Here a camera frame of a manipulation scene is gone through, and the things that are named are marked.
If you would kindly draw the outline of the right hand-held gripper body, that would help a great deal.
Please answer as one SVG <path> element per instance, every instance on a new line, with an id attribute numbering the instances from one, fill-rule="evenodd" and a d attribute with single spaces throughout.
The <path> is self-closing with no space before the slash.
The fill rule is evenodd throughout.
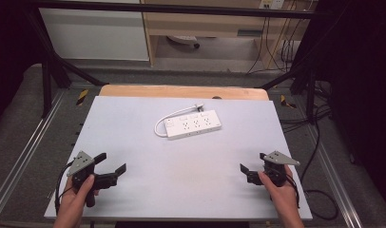
<path id="1" fill-rule="evenodd" d="M 279 151 L 266 154 L 266 157 L 264 158 L 264 173 L 277 187 L 283 186 L 287 181 L 287 173 L 284 167 L 285 164 L 300 165 L 300 162 Z"/>

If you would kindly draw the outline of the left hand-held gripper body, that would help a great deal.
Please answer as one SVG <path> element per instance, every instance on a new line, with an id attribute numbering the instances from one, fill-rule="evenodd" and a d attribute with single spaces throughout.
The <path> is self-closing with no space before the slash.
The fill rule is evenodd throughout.
<path id="1" fill-rule="evenodd" d="M 95 181 L 86 197 L 87 207 L 93 207 L 95 205 L 94 192 L 96 190 L 116 186 L 119 178 L 119 176 L 115 174 L 115 171 L 107 174 L 96 174 L 95 166 L 97 164 L 94 163 L 94 158 L 90 157 L 86 152 L 80 151 L 73 159 L 68 171 L 68 177 L 72 177 L 72 187 L 76 190 L 81 187 L 89 175 L 95 176 Z"/>

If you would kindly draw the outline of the white power strip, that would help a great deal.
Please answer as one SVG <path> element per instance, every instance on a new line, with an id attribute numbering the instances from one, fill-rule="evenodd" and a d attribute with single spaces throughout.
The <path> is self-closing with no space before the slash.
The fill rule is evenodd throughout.
<path id="1" fill-rule="evenodd" d="M 209 133 L 222 128 L 215 110 L 186 114 L 164 120 L 166 136 L 170 140 Z"/>

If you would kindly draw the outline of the person's right hand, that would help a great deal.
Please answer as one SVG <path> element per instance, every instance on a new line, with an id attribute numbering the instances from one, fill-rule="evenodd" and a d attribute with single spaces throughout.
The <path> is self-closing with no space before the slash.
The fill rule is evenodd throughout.
<path id="1" fill-rule="evenodd" d="M 299 209 L 295 188 L 288 182 L 281 187 L 277 187 L 264 172 L 259 171 L 258 175 L 270 194 L 278 215 L 282 219 L 297 217 Z"/>

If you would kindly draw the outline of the person's left hand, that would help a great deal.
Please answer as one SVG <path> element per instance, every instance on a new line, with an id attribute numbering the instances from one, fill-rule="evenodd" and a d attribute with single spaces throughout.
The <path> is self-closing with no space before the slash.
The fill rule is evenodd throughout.
<path id="1" fill-rule="evenodd" d="M 62 196 L 61 206 L 57 217 L 61 217 L 62 215 L 82 217 L 85 200 L 88 192 L 92 188 L 94 181 L 95 176 L 89 175 L 82 183 L 81 187 L 78 190 L 74 190 L 72 188 L 72 177 L 69 177 L 66 183 L 66 187 L 68 187 L 69 190 Z"/>

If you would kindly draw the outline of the yellow black tape marker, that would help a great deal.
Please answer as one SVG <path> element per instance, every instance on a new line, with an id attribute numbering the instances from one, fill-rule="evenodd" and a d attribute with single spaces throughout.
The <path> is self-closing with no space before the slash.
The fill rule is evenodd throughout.
<path id="1" fill-rule="evenodd" d="M 79 105 L 82 105 L 86 96 L 88 94 L 88 89 L 83 89 L 82 92 L 80 93 L 78 99 L 77 99 L 77 102 L 76 102 L 76 105 L 79 106 Z"/>
<path id="2" fill-rule="evenodd" d="M 288 106 L 290 108 L 297 108 L 295 104 L 289 103 L 284 95 L 280 95 L 280 104 L 283 106 Z"/>

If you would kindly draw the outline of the wooden table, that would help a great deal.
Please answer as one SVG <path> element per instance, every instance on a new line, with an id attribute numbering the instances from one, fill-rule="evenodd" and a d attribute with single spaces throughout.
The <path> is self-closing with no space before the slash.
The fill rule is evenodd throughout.
<path id="1" fill-rule="evenodd" d="M 264 89 L 216 86 L 182 85 L 104 85 L 100 96 L 155 97 L 155 98 L 202 98 L 220 97 L 224 100 L 268 101 Z"/>

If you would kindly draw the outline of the white cabinet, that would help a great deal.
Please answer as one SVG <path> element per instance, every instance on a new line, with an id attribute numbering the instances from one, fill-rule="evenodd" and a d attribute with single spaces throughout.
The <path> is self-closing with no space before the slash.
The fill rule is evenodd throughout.
<path id="1" fill-rule="evenodd" d="M 137 12 L 40 9 L 55 51 L 66 59 L 149 59 Z"/>

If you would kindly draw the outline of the dark curtain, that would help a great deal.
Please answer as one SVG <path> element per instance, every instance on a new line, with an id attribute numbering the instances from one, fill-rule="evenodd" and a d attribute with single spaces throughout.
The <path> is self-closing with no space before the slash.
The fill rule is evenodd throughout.
<path id="1" fill-rule="evenodd" d="M 39 63 L 19 0 L 0 0 L 0 117 L 24 79 L 24 72 Z"/>
<path id="2" fill-rule="evenodd" d="M 313 22 L 307 37 L 321 35 L 317 77 L 333 89 L 332 102 L 350 150 L 386 202 L 386 0 L 318 0 L 330 22 Z"/>

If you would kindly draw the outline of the white chair base with caster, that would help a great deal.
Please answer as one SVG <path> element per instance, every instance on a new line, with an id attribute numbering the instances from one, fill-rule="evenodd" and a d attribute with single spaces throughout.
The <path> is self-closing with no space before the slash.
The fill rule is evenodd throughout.
<path id="1" fill-rule="evenodd" d="M 179 44 L 193 46 L 194 48 L 200 47 L 195 36 L 168 36 L 168 39 Z"/>

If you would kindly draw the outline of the light wooden desk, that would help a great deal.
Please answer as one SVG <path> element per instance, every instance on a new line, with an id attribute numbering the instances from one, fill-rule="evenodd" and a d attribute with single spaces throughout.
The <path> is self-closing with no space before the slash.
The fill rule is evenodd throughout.
<path id="1" fill-rule="evenodd" d="M 265 10 L 261 0 L 140 0 L 143 4 L 226 7 Z M 317 0 L 284 0 L 281 10 L 312 11 Z M 143 14 L 145 31 L 154 36 L 242 37 L 253 39 L 265 68 L 277 65 L 283 41 L 299 41 L 307 29 L 307 19 L 255 18 L 199 14 Z"/>

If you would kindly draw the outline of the aluminium floor rail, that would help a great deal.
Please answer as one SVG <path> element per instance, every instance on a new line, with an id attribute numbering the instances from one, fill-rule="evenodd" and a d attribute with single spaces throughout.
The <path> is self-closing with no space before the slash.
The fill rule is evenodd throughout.
<path id="1" fill-rule="evenodd" d="M 51 110 L 46 114 L 45 117 L 43 117 L 38 125 L 36 126 L 35 130 L 32 132 L 32 135 L 30 136 L 27 144 L 21 151 L 21 154 L 17 158 L 15 164 L 11 168 L 9 174 L 7 175 L 6 179 L 4 180 L 3 184 L 0 187 L 0 215 L 4 209 L 4 207 L 7 204 L 7 201 L 10 198 L 10 195 L 12 194 L 14 188 L 16 187 L 18 181 L 21 179 L 24 170 L 29 164 L 29 161 L 31 160 L 35 150 L 37 149 L 40 141 L 43 139 L 46 131 L 48 130 L 48 127 L 50 126 L 50 123 L 52 122 L 53 118 L 55 117 L 55 114 L 60 107 L 63 96 L 66 94 L 65 89 L 59 89 L 54 96 L 54 99 L 51 103 L 52 108 Z"/>
<path id="2" fill-rule="evenodd" d="M 315 146 L 316 158 L 323 171 L 325 179 L 327 180 L 331 191 L 334 195 L 339 211 L 343 216 L 348 228 L 363 228 L 362 222 L 359 218 L 357 210 L 352 203 L 347 190 L 338 175 L 338 171 L 334 167 L 331 159 L 328 156 L 327 150 L 321 141 L 320 133 L 315 125 L 308 125 L 306 127 L 312 143 Z"/>

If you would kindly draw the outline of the white wall outlet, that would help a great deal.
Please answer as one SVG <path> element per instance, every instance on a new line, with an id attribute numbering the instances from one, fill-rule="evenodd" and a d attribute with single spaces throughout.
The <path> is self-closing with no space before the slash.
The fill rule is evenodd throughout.
<path id="1" fill-rule="evenodd" d="M 280 10 L 284 0 L 261 0 L 260 8 L 266 10 Z"/>

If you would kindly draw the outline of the black metal frame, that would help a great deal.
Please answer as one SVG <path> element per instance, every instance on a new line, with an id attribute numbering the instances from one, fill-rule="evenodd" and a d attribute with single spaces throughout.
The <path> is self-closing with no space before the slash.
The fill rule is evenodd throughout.
<path id="1" fill-rule="evenodd" d="M 35 13 L 42 9 L 60 10 L 95 10 L 95 11 L 126 11 L 126 12 L 148 12 L 168 14 L 199 14 L 199 15 L 220 15 L 240 17 L 264 17 L 264 18 L 290 18 L 290 19 L 319 19 L 325 13 L 314 11 L 294 11 L 282 9 L 243 9 L 226 7 L 205 7 L 205 6 L 183 6 L 164 4 L 134 4 L 134 3 L 110 3 L 110 2 L 88 2 L 88 1 L 62 1 L 62 0 L 25 0 L 22 2 L 25 17 L 29 26 L 36 34 L 38 46 L 42 51 L 43 85 L 44 85 L 44 116 L 48 115 L 51 109 L 51 98 L 49 88 L 49 76 L 52 76 L 59 87 L 69 87 L 69 79 L 65 69 L 75 73 L 87 82 L 95 86 L 105 86 L 102 82 L 93 78 L 83 70 L 64 60 L 56 53 L 49 37 L 44 29 L 44 23 L 39 22 Z"/>

